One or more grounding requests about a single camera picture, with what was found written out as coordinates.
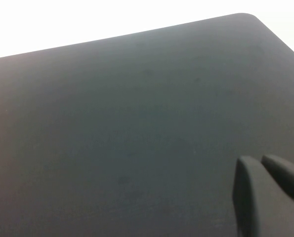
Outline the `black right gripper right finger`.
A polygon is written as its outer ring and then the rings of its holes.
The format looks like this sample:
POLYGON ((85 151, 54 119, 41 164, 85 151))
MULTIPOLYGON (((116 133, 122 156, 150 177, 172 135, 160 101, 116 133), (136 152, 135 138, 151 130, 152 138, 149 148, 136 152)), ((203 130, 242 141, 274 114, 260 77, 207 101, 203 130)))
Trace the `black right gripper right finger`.
POLYGON ((294 199, 294 163, 275 155, 264 155, 261 163, 284 192, 294 199))

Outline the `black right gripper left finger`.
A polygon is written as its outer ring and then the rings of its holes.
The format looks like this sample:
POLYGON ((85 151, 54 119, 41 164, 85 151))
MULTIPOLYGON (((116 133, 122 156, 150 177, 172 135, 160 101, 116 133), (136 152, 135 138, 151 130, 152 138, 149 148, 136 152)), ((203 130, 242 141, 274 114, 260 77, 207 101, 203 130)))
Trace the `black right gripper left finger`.
POLYGON ((240 237, 294 237, 294 199, 262 165, 240 157, 236 163, 232 200, 240 237))

